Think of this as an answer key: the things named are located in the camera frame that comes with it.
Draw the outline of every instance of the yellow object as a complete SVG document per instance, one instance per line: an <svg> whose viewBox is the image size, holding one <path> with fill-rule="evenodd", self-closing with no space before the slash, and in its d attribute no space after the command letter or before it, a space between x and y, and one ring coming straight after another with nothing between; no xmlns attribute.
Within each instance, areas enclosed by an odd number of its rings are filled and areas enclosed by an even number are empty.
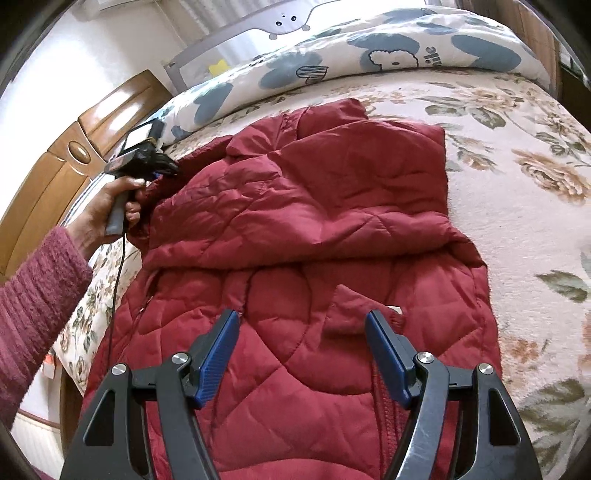
<svg viewBox="0 0 591 480"><path fill-rule="evenodd" d="M214 77L217 77L228 70L230 70L230 65L228 65L224 59L221 59L215 65L209 66L209 73L211 73Z"/></svg>

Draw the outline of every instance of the wooden headboard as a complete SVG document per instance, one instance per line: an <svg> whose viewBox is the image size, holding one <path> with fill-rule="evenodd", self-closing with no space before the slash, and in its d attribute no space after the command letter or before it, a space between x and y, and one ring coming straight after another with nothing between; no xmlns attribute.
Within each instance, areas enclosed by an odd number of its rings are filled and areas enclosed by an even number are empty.
<svg viewBox="0 0 591 480"><path fill-rule="evenodd" d="M81 114L53 142L0 221L0 285L60 223L127 131L171 98L146 70Z"/></svg>

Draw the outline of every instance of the handheld device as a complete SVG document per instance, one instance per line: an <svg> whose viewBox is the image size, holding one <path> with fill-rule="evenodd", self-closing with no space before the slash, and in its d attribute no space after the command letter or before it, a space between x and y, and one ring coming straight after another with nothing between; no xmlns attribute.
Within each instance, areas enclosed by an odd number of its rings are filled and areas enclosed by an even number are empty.
<svg viewBox="0 0 591 480"><path fill-rule="evenodd" d="M145 402L156 401L174 480L219 480L193 409L217 392L238 341L237 312L225 310L211 331L162 365L115 365L83 415L61 480L155 480ZM428 480L448 401L459 403L450 480L542 480L534 448L494 368L448 367L417 352L379 312L365 335L392 400L410 410L398 449L382 480Z"/></svg>
<svg viewBox="0 0 591 480"><path fill-rule="evenodd" d="M107 163L105 173L115 178L129 175L136 179L153 181L157 174L173 176L178 173L178 165L168 155L162 153L162 133L164 122L150 120L135 127L125 137L119 156ZM125 203L129 192L121 193L113 204L107 220L105 235L123 235L127 228Z"/></svg>

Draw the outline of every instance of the red knit sleeve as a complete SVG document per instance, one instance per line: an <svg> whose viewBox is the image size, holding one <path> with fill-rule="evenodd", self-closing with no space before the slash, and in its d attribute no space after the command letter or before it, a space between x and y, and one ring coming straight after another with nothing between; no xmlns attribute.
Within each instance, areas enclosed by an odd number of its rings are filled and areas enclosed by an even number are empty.
<svg viewBox="0 0 591 480"><path fill-rule="evenodd" d="M58 227L0 288L0 420L7 428L91 279L87 262Z"/></svg>

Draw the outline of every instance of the blue gripper pad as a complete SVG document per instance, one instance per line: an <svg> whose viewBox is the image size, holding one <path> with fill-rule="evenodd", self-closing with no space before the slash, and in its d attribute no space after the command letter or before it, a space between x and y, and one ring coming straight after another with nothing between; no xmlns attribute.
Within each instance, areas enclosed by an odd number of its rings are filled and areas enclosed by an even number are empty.
<svg viewBox="0 0 591 480"><path fill-rule="evenodd" d="M365 318L365 336L390 398L403 408L410 408L413 396L408 380L414 379L413 360L379 310L372 310Z"/></svg>
<svg viewBox="0 0 591 480"><path fill-rule="evenodd" d="M203 408L208 401L215 397L238 341L239 332L240 318L236 312L232 311L201 365L199 389L195 393L195 402L199 408Z"/></svg>

